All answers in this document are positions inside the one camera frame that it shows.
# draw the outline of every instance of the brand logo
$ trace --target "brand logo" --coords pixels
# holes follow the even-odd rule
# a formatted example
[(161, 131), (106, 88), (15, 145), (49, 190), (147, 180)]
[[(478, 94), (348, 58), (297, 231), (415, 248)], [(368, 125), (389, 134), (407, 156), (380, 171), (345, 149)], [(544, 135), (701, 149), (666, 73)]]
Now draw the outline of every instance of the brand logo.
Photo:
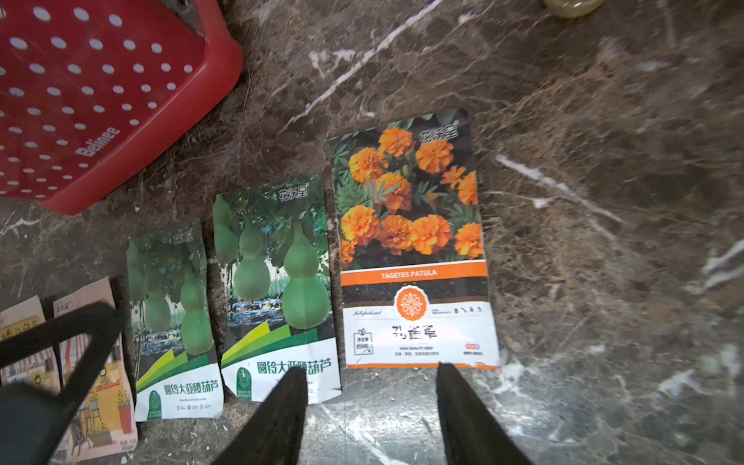
[(421, 319), (428, 307), (429, 297), (418, 286), (403, 286), (395, 294), (395, 308), (406, 320)]
[(121, 132), (119, 129), (109, 127), (106, 131), (102, 132), (101, 135), (96, 137), (95, 140), (88, 139), (86, 145), (75, 150), (75, 153), (86, 157), (92, 157), (105, 146), (109, 145), (109, 142), (113, 141), (119, 132)]

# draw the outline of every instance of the seed packet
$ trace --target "seed packet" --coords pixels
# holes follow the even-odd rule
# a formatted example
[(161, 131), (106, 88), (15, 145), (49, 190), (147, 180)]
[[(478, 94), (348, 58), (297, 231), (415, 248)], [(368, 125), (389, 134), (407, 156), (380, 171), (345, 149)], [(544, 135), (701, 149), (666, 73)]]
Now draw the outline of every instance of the seed packet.
[(330, 150), (347, 366), (495, 370), (465, 112), (352, 132)]
[[(54, 317), (95, 302), (115, 306), (108, 278), (55, 301)], [(63, 383), (67, 383), (72, 375), (89, 341), (89, 336), (79, 334), (60, 344)], [(132, 389), (126, 377), (123, 355), (120, 334), (106, 364), (62, 438), (68, 462), (128, 452), (137, 446)]]
[[(46, 321), (42, 303), (35, 295), (3, 312), (0, 312), (0, 340), (28, 331)], [(0, 381), (3, 385), (12, 382), (25, 382), (53, 394), (60, 392), (60, 372), (57, 370), (57, 357), (51, 347), (30, 357), (2, 367)]]
[(222, 379), (199, 220), (129, 241), (135, 419), (218, 418)]
[(341, 393), (319, 176), (218, 195), (214, 248), (228, 306), (222, 375), (263, 401), (284, 373), (307, 373), (309, 403)]

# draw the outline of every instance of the brown marble surface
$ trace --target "brown marble surface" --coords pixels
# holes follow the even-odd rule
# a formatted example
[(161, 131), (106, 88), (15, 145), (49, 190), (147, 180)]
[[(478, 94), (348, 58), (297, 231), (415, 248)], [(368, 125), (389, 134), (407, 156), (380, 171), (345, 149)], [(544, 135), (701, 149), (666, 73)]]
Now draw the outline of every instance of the brown marble surface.
[[(742, 2), (570, 21), (532, 0), (223, 6), (244, 75), (167, 153), (76, 217), (0, 201), (4, 307), (109, 275), (126, 308), (128, 238), (199, 217), (213, 253), (214, 194), (317, 173), (334, 135), (464, 108), (503, 367), (464, 375), (491, 412), (536, 464), (744, 461)], [(308, 408), (301, 463), (443, 463), (434, 371), (341, 381)], [(95, 463), (208, 464), (255, 408), (143, 423), (135, 452)]]

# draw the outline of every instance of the white polka dots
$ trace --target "white polka dots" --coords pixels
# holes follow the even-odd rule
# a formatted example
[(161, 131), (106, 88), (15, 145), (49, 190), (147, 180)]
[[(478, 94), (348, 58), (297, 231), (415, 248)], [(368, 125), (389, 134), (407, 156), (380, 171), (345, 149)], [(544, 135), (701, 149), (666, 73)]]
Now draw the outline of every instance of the white polka dots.
[(51, 14), (41, 7), (33, 7), (33, 15), (38, 18), (39, 21), (47, 22), (51, 19)]
[(88, 12), (80, 7), (72, 10), (72, 13), (75, 13), (75, 17), (78, 18), (80, 21), (88, 21), (91, 18)]
[(11, 37), (10, 44), (19, 50), (28, 49), (28, 44), (26, 43), (25, 40), (21, 39), (20, 37)]
[(51, 44), (60, 50), (67, 48), (67, 42), (65, 42), (61, 37), (52, 37)]

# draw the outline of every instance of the marigold flower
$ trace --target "marigold flower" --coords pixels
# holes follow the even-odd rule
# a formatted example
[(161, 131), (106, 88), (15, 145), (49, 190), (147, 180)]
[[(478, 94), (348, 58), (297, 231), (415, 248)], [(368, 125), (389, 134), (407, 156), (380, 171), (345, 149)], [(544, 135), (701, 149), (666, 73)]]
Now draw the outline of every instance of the marigold flower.
[(388, 215), (381, 223), (379, 241), (383, 247), (389, 248), (393, 255), (413, 249), (414, 224), (411, 220), (400, 215)]
[(483, 227), (472, 222), (460, 228), (455, 236), (455, 250), (460, 255), (476, 258), (483, 254)]
[(478, 203), (478, 186), (475, 181), (475, 171), (471, 171), (469, 175), (462, 178), (458, 187), (460, 188), (458, 192), (460, 202), (465, 205), (475, 205)]
[(352, 246), (366, 246), (379, 232), (379, 219), (373, 208), (357, 205), (341, 218), (341, 230)]
[(408, 152), (413, 144), (413, 135), (397, 127), (386, 129), (379, 137), (379, 151), (387, 152), (395, 158)]
[(464, 167), (451, 167), (449, 168), (449, 171), (445, 171), (442, 175), (442, 180), (439, 181), (439, 184), (449, 184), (452, 186), (452, 189), (457, 189), (458, 184), (460, 183), (460, 178), (462, 175), (465, 174), (465, 168)]
[(346, 239), (341, 239), (341, 267), (346, 269), (354, 260), (354, 244)]
[(436, 254), (452, 239), (446, 219), (429, 215), (413, 222), (414, 248), (424, 255)]
[(454, 147), (447, 141), (433, 141), (421, 144), (416, 152), (419, 168), (430, 174), (444, 171), (452, 163), (452, 149)]
[(385, 194), (385, 207), (392, 213), (398, 210), (411, 210), (411, 183), (403, 176), (396, 173), (385, 173), (377, 178), (377, 188), (385, 184), (385, 190), (398, 186), (390, 193)]
[(361, 149), (349, 158), (349, 171), (354, 181), (365, 182), (379, 178), (388, 167), (385, 154), (368, 147)]

